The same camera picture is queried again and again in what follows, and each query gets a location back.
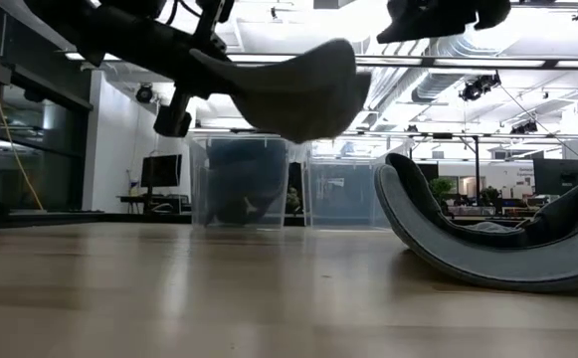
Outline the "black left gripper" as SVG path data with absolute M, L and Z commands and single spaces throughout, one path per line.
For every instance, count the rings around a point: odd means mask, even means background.
M 214 93 L 232 94 L 234 85 L 201 64 L 211 58 L 229 61 L 227 46 L 215 34 L 218 23 L 228 20 L 234 0 L 196 0 L 202 13 L 195 32 L 185 33 L 170 25 L 137 14 L 140 0 L 101 3 L 101 44 L 105 51 L 175 82 L 182 93 L 208 98 Z

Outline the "black office desk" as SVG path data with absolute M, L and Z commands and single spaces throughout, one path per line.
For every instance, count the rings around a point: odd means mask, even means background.
M 191 211 L 186 195 L 118 196 L 118 200 L 128 205 L 129 214 L 144 215 L 181 215 Z

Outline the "black ceiling spotlight cluster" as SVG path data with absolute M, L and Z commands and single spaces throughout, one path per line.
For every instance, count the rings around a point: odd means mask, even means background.
M 465 83 L 465 87 L 459 93 L 459 98 L 463 101 L 475 101 L 500 85 L 499 74 L 479 76 Z

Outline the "cluttered office desk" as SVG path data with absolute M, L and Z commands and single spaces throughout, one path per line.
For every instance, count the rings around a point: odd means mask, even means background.
M 486 219 L 525 219 L 533 217 L 538 207 L 528 206 L 521 199 L 496 199 L 490 206 L 453 205 L 448 207 L 453 217 L 479 217 Z

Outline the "clear plastic bin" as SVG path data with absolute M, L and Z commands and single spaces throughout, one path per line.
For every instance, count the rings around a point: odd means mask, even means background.
M 287 174 L 280 197 L 276 199 L 266 215 L 259 222 L 245 226 L 222 224 L 216 220 L 207 224 L 205 219 L 208 213 L 208 148 L 217 139 L 281 139 L 287 146 Z M 234 133 L 194 133 L 189 141 L 190 154 L 190 181 L 191 181 L 191 211 L 192 224 L 204 228 L 247 228 L 278 230 L 284 225 L 286 195 L 289 179 L 289 149 L 290 143 L 278 136 L 262 134 L 234 134 Z
M 314 229 L 379 226 L 374 171 L 390 153 L 407 155 L 409 138 L 351 137 L 317 140 L 302 168 L 305 222 Z

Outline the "black partition panel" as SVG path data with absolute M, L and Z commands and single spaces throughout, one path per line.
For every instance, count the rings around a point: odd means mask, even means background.
M 428 183 L 431 183 L 434 179 L 439 177 L 438 164 L 418 163 L 418 167 Z

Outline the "overhead frame light bar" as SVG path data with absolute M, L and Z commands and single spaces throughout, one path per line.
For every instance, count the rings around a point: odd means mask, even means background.
M 228 58 L 238 65 L 270 65 L 288 61 L 288 54 L 230 54 Z M 578 59 L 524 59 L 510 57 L 421 57 L 356 55 L 360 67 L 483 69 L 483 70 L 544 70 L 578 71 Z

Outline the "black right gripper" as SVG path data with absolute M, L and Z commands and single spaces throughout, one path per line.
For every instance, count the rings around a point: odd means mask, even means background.
M 479 0 L 478 11 L 471 0 L 391 0 L 392 23 L 379 33 L 379 44 L 442 37 L 462 33 L 476 23 L 477 30 L 502 23 L 511 10 L 510 0 Z

